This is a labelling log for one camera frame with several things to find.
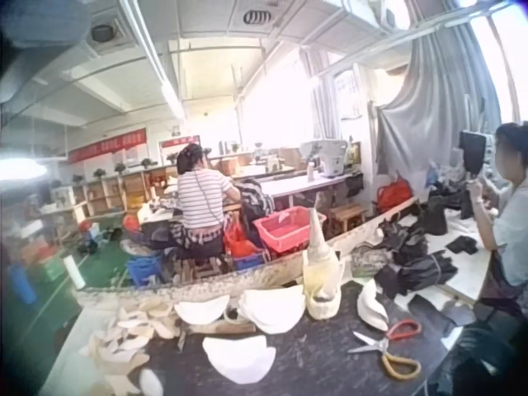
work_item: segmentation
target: woman's left hand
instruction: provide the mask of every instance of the woman's left hand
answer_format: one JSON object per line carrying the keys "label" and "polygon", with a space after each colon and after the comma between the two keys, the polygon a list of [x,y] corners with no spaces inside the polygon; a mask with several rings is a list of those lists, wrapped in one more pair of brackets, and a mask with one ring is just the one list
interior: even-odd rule
{"label": "woman's left hand", "polygon": [[475,179],[472,181],[468,181],[467,188],[469,191],[469,196],[471,196],[472,202],[477,202],[479,200],[482,200],[483,186],[479,180]]}

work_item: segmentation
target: yellow scissor handle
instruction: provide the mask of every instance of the yellow scissor handle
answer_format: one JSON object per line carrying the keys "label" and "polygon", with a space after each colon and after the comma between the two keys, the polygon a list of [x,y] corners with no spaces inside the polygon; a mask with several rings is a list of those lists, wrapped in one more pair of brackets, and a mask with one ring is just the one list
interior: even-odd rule
{"label": "yellow scissor handle", "polygon": [[[422,365],[419,361],[415,361],[407,357],[394,356],[388,352],[385,352],[381,356],[381,361],[383,361],[383,365],[385,366],[387,372],[389,372],[389,375],[395,378],[396,380],[412,380],[413,378],[416,378],[418,374],[420,374],[420,372],[422,371]],[[414,371],[409,374],[401,374],[394,369],[393,364],[406,365],[414,368]]]}

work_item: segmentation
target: potted plant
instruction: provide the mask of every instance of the potted plant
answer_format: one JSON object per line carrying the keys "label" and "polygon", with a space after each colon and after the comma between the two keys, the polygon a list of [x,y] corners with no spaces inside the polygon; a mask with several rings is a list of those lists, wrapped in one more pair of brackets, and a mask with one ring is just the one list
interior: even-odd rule
{"label": "potted plant", "polygon": [[93,176],[98,178],[99,180],[102,179],[103,176],[106,175],[106,171],[104,169],[96,169],[96,171],[93,173]]}
{"label": "potted plant", "polygon": [[143,161],[141,161],[141,165],[143,165],[143,167],[147,169],[150,165],[152,165],[152,159],[145,158]]}
{"label": "potted plant", "polygon": [[168,154],[168,155],[167,155],[167,160],[170,161],[170,163],[171,163],[172,165],[174,165],[174,164],[176,163],[177,158],[178,158],[178,154],[179,154],[179,153]]}
{"label": "potted plant", "polygon": [[117,163],[114,167],[114,170],[119,173],[119,176],[121,176],[123,174],[123,172],[125,171],[126,169],[126,165],[124,165],[123,163]]}
{"label": "potted plant", "polygon": [[62,185],[63,185],[63,183],[62,183],[60,180],[58,180],[58,179],[54,179],[54,180],[52,180],[51,183],[49,184],[49,186],[50,186],[51,188],[59,188],[59,187],[61,187]]}
{"label": "potted plant", "polygon": [[83,180],[84,180],[84,176],[81,176],[81,175],[72,176],[72,182],[75,183],[76,185],[79,185],[79,183],[82,182]]}

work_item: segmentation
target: blue bin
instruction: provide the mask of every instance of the blue bin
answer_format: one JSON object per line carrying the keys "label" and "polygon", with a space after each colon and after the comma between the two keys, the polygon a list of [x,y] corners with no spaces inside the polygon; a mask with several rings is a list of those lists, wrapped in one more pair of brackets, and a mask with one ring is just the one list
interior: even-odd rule
{"label": "blue bin", "polygon": [[12,288],[21,298],[24,304],[33,304],[36,301],[35,291],[27,280],[24,268],[19,263],[14,263],[7,268],[7,274],[11,278]]}
{"label": "blue bin", "polygon": [[134,282],[136,287],[146,286],[148,284],[147,279],[155,275],[161,279],[161,260],[162,257],[151,256],[151,257],[134,257],[126,263],[126,268],[129,271],[130,278]]}
{"label": "blue bin", "polygon": [[255,253],[251,256],[235,258],[233,261],[234,265],[237,267],[237,271],[241,271],[264,264],[264,256],[262,255],[262,253]]}

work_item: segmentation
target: white shirt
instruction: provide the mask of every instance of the white shirt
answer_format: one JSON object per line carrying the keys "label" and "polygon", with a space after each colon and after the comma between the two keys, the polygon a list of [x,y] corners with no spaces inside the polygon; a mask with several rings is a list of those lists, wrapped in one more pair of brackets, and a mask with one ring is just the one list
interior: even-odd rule
{"label": "white shirt", "polygon": [[201,229],[224,222],[223,194],[232,186],[222,173],[212,169],[186,172],[178,177],[178,207],[183,225]]}
{"label": "white shirt", "polygon": [[501,190],[498,212],[493,236],[504,276],[510,285],[521,285],[528,281],[528,178],[515,191],[513,186]]}

